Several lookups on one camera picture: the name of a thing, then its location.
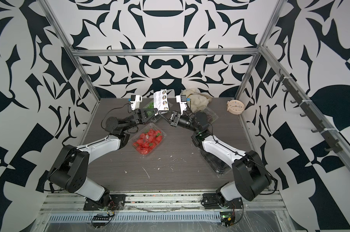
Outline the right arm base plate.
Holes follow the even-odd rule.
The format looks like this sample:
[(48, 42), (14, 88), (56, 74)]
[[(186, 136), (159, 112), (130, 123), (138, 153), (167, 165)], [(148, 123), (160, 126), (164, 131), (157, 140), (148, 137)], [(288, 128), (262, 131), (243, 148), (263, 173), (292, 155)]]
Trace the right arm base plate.
[(220, 193), (204, 193), (202, 197), (201, 205), (205, 209), (242, 209), (243, 207), (241, 198), (227, 201)]

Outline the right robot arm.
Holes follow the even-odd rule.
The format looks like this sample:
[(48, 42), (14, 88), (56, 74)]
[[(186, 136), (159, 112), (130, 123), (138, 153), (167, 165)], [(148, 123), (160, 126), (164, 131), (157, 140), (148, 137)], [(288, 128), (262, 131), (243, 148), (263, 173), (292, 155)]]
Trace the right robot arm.
[(205, 113), (198, 112), (191, 118), (178, 111), (159, 111), (158, 114), (173, 127), (193, 131), (191, 139), (196, 147), (232, 169), (234, 181), (216, 191), (221, 199), (227, 202), (237, 198), (252, 201), (271, 185), (272, 176), (263, 167), (259, 154), (253, 150), (239, 150), (217, 138), (213, 130), (209, 129), (212, 124)]

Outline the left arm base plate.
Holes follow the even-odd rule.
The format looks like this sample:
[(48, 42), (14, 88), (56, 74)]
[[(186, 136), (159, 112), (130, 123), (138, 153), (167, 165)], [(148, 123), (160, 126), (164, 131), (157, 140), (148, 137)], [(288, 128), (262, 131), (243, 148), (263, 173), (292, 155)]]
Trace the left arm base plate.
[(96, 211), (96, 210), (122, 210), (125, 206), (126, 200), (125, 194), (110, 194), (103, 195), (98, 201), (87, 198), (84, 204), (84, 211)]

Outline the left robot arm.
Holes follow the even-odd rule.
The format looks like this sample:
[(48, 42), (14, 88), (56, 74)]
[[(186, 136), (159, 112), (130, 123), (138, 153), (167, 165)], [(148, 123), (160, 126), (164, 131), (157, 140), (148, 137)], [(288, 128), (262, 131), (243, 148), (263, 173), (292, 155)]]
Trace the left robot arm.
[(135, 109), (124, 119), (109, 117), (104, 130), (108, 135), (100, 140), (74, 147), (64, 146), (46, 180), (69, 193), (76, 193), (105, 207), (111, 202), (110, 191), (88, 178), (89, 164), (94, 160), (117, 151), (129, 141), (127, 130), (150, 122), (158, 109)]

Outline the strawberry clamshell box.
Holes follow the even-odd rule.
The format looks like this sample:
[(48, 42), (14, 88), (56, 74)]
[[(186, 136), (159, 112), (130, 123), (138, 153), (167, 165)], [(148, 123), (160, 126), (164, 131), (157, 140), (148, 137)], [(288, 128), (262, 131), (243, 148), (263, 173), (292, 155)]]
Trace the strawberry clamshell box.
[(143, 156), (152, 153), (165, 139), (165, 132), (154, 123), (149, 123), (136, 135), (134, 135), (129, 143), (132, 147)]

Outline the white sticker sheet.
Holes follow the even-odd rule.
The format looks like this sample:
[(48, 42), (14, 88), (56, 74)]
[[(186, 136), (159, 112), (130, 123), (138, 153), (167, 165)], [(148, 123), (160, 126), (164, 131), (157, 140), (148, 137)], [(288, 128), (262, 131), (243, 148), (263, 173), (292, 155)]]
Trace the white sticker sheet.
[(153, 95), (153, 104), (154, 108), (158, 111), (167, 111), (169, 110), (167, 90), (160, 90), (154, 93)]

